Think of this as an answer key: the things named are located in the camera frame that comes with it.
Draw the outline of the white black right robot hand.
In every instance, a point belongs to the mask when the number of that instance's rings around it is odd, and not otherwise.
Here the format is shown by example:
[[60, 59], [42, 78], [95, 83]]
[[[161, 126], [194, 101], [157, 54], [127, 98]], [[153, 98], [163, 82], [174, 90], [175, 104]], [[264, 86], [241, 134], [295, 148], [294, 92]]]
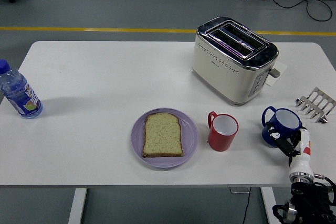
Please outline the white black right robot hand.
[[273, 127], [271, 122], [266, 122], [267, 135], [275, 145], [289, 157], [289, 179], [292, 183], [303, 182], [312, 184], [314, 172], [310, 167], [311, 144], [310, 134], [305, 127], [301, 127], [289, 138], [284, 138]]

